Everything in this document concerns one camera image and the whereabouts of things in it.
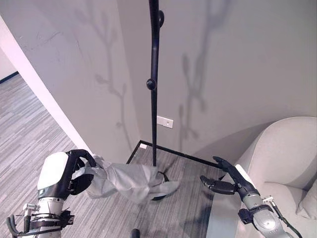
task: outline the gray wall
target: gray wall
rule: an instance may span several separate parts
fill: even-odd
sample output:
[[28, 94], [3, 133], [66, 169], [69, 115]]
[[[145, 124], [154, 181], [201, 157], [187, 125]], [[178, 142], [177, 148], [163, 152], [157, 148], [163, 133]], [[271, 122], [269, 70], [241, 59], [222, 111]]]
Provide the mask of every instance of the gray wall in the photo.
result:
[[115, 0], [2, 0], [0, 14], [81, 137], [125, 163], [140, 139]]
[[[275, 120], [317, 114], [316, 0], [160, 0], [158, 144], [237, 160]], [[118, 0], [141, 138], [151, 140], [148, 3]]]

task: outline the gray armchair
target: gray armchair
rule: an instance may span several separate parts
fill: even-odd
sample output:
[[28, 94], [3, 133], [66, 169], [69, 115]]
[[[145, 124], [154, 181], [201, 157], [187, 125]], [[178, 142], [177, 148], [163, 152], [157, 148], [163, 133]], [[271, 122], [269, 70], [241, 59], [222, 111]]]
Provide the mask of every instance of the gray armchair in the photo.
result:
[[[316, 180], [317, 118], [277, 121], [265, 129], [238, 160], [261, 197], [272, 195], [283, 216], [304, 238], [317, 237], [317, 220], [296, 214], [300, 201]], [[224, 180], [232, 182], [226, 175]], [[261, 238], [252, 224], [244, 225], [238, 211], [239, 195], [215, 194], [208, 238]], [[296, 235], [286, 226], [284, 229]]]

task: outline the armchair cushion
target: armchair cushion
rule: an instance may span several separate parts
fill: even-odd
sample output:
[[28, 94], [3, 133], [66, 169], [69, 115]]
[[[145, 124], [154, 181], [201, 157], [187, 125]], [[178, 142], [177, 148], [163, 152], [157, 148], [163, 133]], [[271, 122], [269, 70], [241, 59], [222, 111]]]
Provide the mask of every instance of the armchair cushion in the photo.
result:
[[305, 198], [299, 203], [296, 214], [306, 218], [317, 219], [317, 180], [315, 180]]

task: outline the metal spring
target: metal spring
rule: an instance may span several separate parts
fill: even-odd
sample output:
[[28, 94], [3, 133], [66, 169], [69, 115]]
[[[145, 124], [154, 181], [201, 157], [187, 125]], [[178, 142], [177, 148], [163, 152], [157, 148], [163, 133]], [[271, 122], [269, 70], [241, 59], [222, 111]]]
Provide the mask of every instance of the metal spring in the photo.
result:
[[40, 206], [36, 204], [26, 203], [25, 210], [39, 211]]

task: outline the black pole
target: black pole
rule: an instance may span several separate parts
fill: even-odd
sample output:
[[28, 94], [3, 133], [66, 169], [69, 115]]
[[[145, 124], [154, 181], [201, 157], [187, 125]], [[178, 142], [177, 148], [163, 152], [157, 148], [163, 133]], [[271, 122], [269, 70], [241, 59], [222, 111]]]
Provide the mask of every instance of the black pole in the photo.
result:
[[164, 22], [164, 14], [159, 10], [158, 0], [149, 0], [151, 29], [152, 29], [152, 55], [151, 78], [147, 81], [147, 87], [151, 90], [152, 108], [152, 150], [153, 166], [157, 165], [157, 115], [158, 115], [158, 67], [159, 67], [159, 29]]

